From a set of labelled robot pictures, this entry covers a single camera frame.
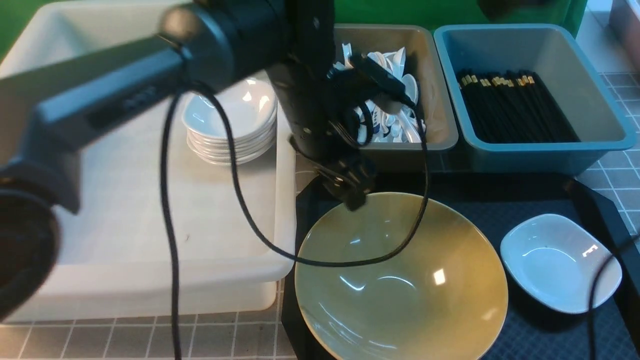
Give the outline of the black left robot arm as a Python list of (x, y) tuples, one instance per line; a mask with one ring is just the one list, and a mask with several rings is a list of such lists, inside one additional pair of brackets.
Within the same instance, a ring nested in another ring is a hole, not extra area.
[(242, 212), (258, 239), (298, 264), (349, 268), (380, 264), (413, 239), (423, 198), (406, 238), (366, 260), (304, 259), (270, 242), (251, 217), (240, 188), (231, 122), (216, 95), (265, 69), (293, 116), (291, 146), (325, 178), (350, 211), (366, 202), (375, 173), (348, 130), (350, 112), (366, 101), (414, 103), (405, 87), (367, 55), (334, 68), (332, 0), (193, 0), (169, 7), (157, 34), (1, 80), (1, 319), (46, 282), (61, 244), (53, 207), (80, 209), (80, 151), (173, 97), (160, 145), (160, 202), (171, 258), (171, 317), (178, 319), (178, 246), (170, 215), (169, 136), (178, 101), (196, 92), (218, 111)]

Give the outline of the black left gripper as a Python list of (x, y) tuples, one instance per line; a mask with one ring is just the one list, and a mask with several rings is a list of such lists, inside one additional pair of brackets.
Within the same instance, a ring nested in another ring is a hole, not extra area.
[(350, 68), (333, 64), (323, 76), (285, 60), (267, 69), (289, 121), (291, 146), (325, 178), (325, 187), (348, 210), (363, 207), (375, 182), (373, 162), (361, 151), (372, 141), (373, 117), (367, 102), (399, 112), (416, 103), (405, 85), (366, 54), (355, 52)]

